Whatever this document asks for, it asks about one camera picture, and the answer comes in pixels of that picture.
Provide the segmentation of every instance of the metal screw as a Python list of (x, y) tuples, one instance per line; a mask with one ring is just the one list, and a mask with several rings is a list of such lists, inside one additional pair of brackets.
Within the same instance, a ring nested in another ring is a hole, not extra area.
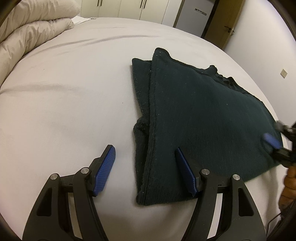
[(202, 169), (202, 174), (209, 175), (210, 171), (208, 169)]
[(88, 172), (89, 172), (89, 169), (87, 167), (81, 169), (82, 174), (86, 174)]
[(56, 180), (57, 179), (57, 174), (55, 173), (55, 174), (52, 174), (51, 176), (50, 176), (50, 179), (51, 180)]
[(234, 174), (232, 177), (234, 180), (237, 180), (237, 181), (240, 179), (240, 176), (238, 174)]

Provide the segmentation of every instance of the dark green sweater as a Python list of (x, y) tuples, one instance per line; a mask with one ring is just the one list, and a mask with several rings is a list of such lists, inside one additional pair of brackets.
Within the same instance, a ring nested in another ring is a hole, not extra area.
[(137, 203), (152, 205), (192, 198), (174, 152), (184, 146), (203, 168), (248, 181), (274, 167), (261, 137), (281, 141), (265, 105), (215, 66), (197, 69), (161, 48), (152, 61), (134, 58), (133, 81), (142, 112), (134, 127)]

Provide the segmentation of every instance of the light switch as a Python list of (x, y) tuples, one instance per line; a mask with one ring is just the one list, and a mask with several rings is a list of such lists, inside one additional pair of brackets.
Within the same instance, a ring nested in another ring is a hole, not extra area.
[(283, 76), (283, 78), (285, 78), (287, 76), (287, 74), (288, 73), (284, 69), (281, 71), (281, 76)]

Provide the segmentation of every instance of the cabinet door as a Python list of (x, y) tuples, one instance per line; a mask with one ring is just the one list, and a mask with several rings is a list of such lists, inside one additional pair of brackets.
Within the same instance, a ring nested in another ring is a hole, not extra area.
[(169, 0), (144, 0), (140, 20), (162, 23)]
[(101, 0), (82, 0), (81, 17), (96, 18), (99, 16), (99, 1)]
[(145, 0), (122, 0), (118, 17), (140, 19), (144, 1)]
[(117, 18), (121, 0), (99, 0), (99, 17)]

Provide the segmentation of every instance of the orange hand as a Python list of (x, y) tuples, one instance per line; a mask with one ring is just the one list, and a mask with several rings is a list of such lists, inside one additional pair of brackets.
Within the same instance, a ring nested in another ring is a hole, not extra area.
[(282, 211), (296, 199), (296, 167), (290, 166), (284, 179), (285, 188), (279, 199), (279, 209)]

